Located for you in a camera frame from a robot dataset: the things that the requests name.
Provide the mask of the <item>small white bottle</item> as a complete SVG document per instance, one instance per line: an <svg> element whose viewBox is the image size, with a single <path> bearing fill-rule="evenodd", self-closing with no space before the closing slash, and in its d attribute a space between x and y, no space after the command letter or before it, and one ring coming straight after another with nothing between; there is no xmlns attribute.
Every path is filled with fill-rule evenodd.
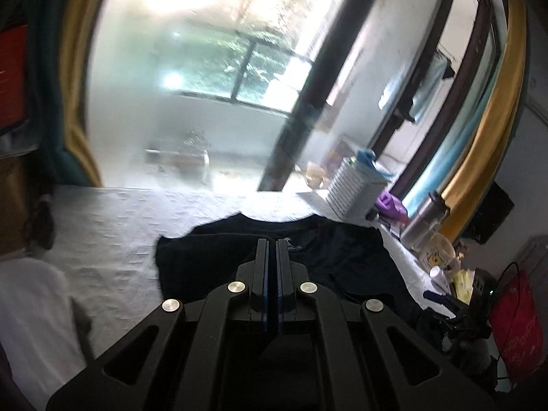
<svg viewBox="0 0 548 411"><path fill-rule="evenodd" d="M430 269L429 276L433 284L437 285L446 294L450 294L450 282L448 281L443 269L440 266L433 266Z"/></svg>

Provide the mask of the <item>yellow crumpled tissue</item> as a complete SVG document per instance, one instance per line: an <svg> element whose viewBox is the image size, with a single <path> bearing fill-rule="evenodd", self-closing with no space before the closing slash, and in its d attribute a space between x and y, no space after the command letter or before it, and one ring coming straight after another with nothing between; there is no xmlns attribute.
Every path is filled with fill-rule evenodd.
<svg viewBox="0 0 548 411"><path fill-rule="evenodd" d="M474 278L475 270L461 269L452 279L456 298L465 304L472 299Z"/></svg>

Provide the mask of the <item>brown cardboard box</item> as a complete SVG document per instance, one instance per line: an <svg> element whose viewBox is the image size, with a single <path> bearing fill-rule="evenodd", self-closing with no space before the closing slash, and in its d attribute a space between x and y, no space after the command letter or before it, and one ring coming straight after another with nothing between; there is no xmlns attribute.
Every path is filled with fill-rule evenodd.
<svg viewBox="0 0 548 411"><path fill-rule="evenodd" d="M29 197L22 160L1 159L0 179L1 255L24 247L23 228L29 218Z"/></svg>

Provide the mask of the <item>red bag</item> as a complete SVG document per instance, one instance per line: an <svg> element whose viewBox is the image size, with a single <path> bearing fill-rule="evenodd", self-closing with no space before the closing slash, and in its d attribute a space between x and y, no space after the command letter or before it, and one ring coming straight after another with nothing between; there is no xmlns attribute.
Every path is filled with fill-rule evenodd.
<svg viewBox="0 0 548 411"><path fill-rule="evenodd" d="M501 290L489 323L511 381L521 382L543 358L543 327L525 271Z"/></svg>

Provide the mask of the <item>purple cloth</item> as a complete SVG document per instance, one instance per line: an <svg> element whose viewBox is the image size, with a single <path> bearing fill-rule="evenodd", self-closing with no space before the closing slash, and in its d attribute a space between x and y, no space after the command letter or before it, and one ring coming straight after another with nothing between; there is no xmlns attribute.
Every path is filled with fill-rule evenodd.
<svg viewBox="0 0 548 411"><path fill-rule="evenodd" d="M399 198L392 195L389 191L383 190L377 197L375 208L379 215L396 222L407 223L409 221L408 211Z"/></svg>

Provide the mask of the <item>yellow curtain right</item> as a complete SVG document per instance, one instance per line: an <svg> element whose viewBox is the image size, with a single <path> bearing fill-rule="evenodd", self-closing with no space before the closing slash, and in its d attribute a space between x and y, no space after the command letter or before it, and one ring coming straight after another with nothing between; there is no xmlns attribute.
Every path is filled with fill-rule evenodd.
<svg viewBox="0 0 548 411"><path fill-rule="evenodd" d="M501 69L462 165L442 193L450 216L440 233L456 241L487 193L513 130L527 61L527 8L507 0L508 34Z"/></svg>

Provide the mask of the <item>tablet with red screen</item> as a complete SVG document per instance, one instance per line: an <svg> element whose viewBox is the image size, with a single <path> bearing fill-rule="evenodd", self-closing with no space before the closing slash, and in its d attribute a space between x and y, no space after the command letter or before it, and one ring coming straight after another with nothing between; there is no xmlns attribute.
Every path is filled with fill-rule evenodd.
<svg viewBox="0 0 548 411"><path fill-rule="evenodd" d="M26 25L1 33L1 132L15 128L25 119L24 74L27 37Z"/></svg>

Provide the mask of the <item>stainless steel tumbler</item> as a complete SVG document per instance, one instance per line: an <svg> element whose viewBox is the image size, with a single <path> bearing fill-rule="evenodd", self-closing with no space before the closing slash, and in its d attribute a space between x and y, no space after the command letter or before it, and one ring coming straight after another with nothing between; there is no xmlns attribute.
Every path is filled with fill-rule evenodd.
<svg viewBox="0 0 548 411"><path fill-rule="evenodd" d="M408 250L420 252L450 214L450 207L437 191L431 191L400 233L400 243Z"/></svg>

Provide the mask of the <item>black t-shirt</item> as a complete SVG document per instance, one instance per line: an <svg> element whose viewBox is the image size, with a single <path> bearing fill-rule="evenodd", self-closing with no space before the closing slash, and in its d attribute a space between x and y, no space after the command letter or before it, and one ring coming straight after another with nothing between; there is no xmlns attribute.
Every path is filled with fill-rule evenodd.
<svg viewBox="0 0 548 411"><path fill-rule="evenodd" d="M199 225L181 238L161 237L155 264L163 297L190 303L235 280L238 267L256 256L258 241L286 242L289 256L303 264L310 279L340 299L362 304L377 299L416 331L433 325L420 308L381 232L313 214L289 222L265 222L241 213Z"/></svg>

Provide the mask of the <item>white quilted bed cover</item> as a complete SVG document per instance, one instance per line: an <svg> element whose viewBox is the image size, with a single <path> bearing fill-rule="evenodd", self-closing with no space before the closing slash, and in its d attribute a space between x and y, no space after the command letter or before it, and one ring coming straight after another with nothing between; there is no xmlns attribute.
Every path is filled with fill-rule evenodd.
<svg viewBox="0 0 548 411"><path fill-rule="evenodd" d="M199 225L241 213L265 222L289 222L313 214L339 221L314 192L215 195L146 189L59 187L53 199L56 226L47 261L68 278L71 294L92 321L91 347L101 354L166 298L154 256L159 238L181 238ZM427 301L432 288L411 255L377 225L411 297L434 323L417 331L435 348L445 335L445 308Z"/></svg>

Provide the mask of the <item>dark sliding door frame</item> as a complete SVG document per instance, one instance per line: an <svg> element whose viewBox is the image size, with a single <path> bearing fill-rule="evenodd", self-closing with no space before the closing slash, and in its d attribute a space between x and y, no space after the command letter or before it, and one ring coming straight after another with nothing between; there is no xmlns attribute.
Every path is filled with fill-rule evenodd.
<svg viewBox="0 0 548 411"><path fill-rule="evenodd" d="M258 186L261 191L281 191L289 179L297 159L317 126L326 106L328 95L347 61L350 50L358 38L361 28L369 20L377 0L343 0L334 24L327 33L317 59L305 81L291 115L284 125L269 162ZM385 151L392 136L411 121L409 105L432 60L437 43L448 22L454 0L435 0L429 13L418 9L411 11L405 21L393 23L396 38L406 41L416 31L418 21L424 21L419 31L418 46L411 53L410 64L400 64L385 84L391 93L387 101L378 99L375 107L385 115L374 129L367 145L376 154ZM494 21L492 0L476 0L477 10L463 62L453 79L449 93L427 131L421 145L413 154L395 184L398 196L406 195L418 181L450 127L455 123L466 97L470 94L473 80L479 68L479 60L485 51L491 25Z"/></svg>

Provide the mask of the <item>yellow curtain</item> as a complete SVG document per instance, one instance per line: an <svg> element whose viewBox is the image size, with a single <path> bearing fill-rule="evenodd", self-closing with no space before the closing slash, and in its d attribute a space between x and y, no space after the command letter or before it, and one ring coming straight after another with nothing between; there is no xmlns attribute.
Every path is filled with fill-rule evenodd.
<svg viewBox="0 0 548 411"><path fill-rule="evenodd" d="M527 8L507 0L508 34L501 69L462 165L442 193L450 216L440 233L456 241L487 193L513 130L527 61Z"/></svg>
<svg viewBox="0 0 548 411"><path fill-rule="evenodd" d="M60 27L59 79L63 148L82 174L82 184L102 180L85 134L85 78L93 33L103 0L66 0Z"/></svg>

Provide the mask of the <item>white folded garment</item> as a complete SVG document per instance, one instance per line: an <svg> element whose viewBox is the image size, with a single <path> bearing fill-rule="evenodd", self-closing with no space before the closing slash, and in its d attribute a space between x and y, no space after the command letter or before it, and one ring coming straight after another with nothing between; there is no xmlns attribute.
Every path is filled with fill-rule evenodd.
<svg viewBox="0 0 548 411"><path fill-rule="evenodd" d="M38 410L86 368L63 272L29 257L2 261L1 345L16 386Z"/></svg>

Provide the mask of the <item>yellow curtain left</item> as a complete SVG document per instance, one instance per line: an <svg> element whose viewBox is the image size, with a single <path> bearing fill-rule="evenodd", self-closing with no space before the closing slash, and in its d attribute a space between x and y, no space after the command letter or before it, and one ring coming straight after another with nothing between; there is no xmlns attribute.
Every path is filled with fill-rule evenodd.
<svg viewBox="0 0 548 411"><path fill-rule="evenodd" d="M103 0L66 0L60 27L59 79L63 148L82 174L82 184L102 180L85 134L85 78L93 33Z"/></svg>

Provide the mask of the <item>cream bear mug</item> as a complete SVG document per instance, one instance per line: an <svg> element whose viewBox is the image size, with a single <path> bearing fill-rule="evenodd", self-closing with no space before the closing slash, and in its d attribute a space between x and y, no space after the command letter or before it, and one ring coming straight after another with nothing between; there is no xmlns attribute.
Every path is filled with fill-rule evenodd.
<svg viewBox="0 0 548 411"><path fill-rule="evenodd" d="M449 281L452 281L461 269L461 263L451 242L439 233L433 234L425 244L419 253L418 261L427 272L438 266Z"/></svg>

